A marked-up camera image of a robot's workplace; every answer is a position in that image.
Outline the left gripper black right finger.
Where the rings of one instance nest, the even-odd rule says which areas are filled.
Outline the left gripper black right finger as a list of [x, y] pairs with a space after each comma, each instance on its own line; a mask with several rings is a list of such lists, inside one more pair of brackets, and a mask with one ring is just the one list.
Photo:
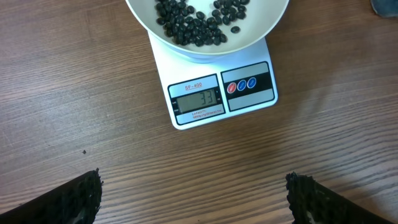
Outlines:
[[292, 172], [285, 179], [294, 224], [392, 224], [319, 184], [311, 176]]

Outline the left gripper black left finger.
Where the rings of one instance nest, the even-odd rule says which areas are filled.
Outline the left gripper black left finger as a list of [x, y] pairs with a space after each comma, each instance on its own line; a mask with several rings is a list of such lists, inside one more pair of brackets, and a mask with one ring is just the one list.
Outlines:
[[1, 214], [1, 224], [92, 224], [100, 209], [102, 186], [99, 170], [88, 171]]

